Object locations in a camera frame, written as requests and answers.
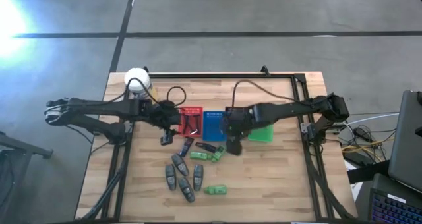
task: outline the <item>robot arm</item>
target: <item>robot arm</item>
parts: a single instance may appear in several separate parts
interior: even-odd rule
[[[344,99],[330,94],[318,96],[305,101],[275,105],[258,103],[248,107],[226,107],[226,115],[222,119],[221,129],[227,134],[227,151],[240,155],[240,140],[250,134],[252,129],[264,128],[279,119],[320,113],[322,117],[306,128],[311,142],[324,142],[326,130],[336,122],[345,121],[349,117]]]
[[[171,101],[152,103],[149,99],[124,99],[122,101],[89,101],[78,98],[49,101],[45,111],[45,121],[53,126],[75,125],[91,133],[101,133],[112,144],[126,140],[123,123],[106,123],[87,115],[112,115],[124,121],[144,121],[164,130],[161,145],[173,142],[177,134],[171,125],[180,123],[180,114]]]

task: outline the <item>wooden table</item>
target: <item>wooden table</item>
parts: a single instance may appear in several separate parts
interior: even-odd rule
[[[309,96],[326,95],[321,72],[304,72]],[[111,73],[104,100],[118,96],[125,87],[124,73]],[[233,86],[238,79],[154,79],[153,85],[160,99],[172,86],[182,86],[187,92],[183,106],[202,106],[204,110],[223,110],[231,104]],[[279,95],[293,97],[291,82],[286,79],[253,79],[267,90]],[[170,100],[180,101],[183,94],[171,92]],[[246,106],[262,101],[287,103],[262,93],[250,84],[237,88],[237,106]],[[115,117],[101,116],[101,120],[114,122]],[[208,185],[224,184],[227,195],[208,196],[195,192],[196,201],[188,203],[179,188],[170,191],[164,178],[164,166],[171,164],[171,155],[180,151],[183,138],[175,136],[174,142],[161,146],[162,130],[138,122],[134,128],[125,195],[121,210],[121,221],[312,221],[315,220],[303,147],[297,118],[283,119],[274,125],[274,140],[271,143],[243,141],[243,155],[225,155],[218,163],[185,162],[190,169],[204,165],[204,182]],[[93,149],[107,140],[100,136]],[[189,151],[202,151],[192,146]],[[89,159],[76,217],[83,216],[97,201],[107,182],[113,148],[106,146],[96,151]],[[355,204],[347,179],[340,147],[335,142],[324,145],[323,159],[327,179],[332,192],[352,215],[356,215]],[[322,193],[318,192],[321,208],[324,209]],[[110,205],[110,215],[114,211]]]

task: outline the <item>blue plastic crate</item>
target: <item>blue plastic crate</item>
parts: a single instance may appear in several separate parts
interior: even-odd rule
[[[204,111],[202,139],[209,142],[226,141],[227,136],[220,131],[220,121],[224,111]]]

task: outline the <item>red plastic crate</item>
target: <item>red plastic crate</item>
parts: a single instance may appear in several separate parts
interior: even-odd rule
[[[202,136],[202,107],[181,107],[179,111],[181,114],[180,125],[179,125],[180,135],[190,136],[193,138],[200,138]],[[186,133],[183,134],[183,129],[185,128],[185,123],[186,123],[184,115],[199,115],[199,132],[198,133],[190,135],[189,133],[191,132],[191,128],[187,127]],[[194,117],[190,116],[188,123],[192,126],[193,129],[196,129],[196,121]]]

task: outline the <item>gray floor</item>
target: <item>gray floor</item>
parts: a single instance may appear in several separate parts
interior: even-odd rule
[[[26,22],[20,33],[118,32],[127,4],[127,0],[10,2]],[[128,27],[128,32],[333,30],[422,30],[422,2],[135,0]],[[0,130],[54,149],[50,160],[32,160],[20,191],[16,223],[71,220],[90,145],[73,131],[46,125],[42,112],[51,99],[101,99],[117,39],[5,42],[7,46],[0,47]],[[320,70],[328,91],[347,98],[351,113],[397,111],[404,90],[422,89],[421,48],[422,38],[410,36],[126,39],[117,71],[144,65],[153,72],[257,71],[262,65],[272,71]],[[364,124],[373,130],[391,129],[396,119]]]

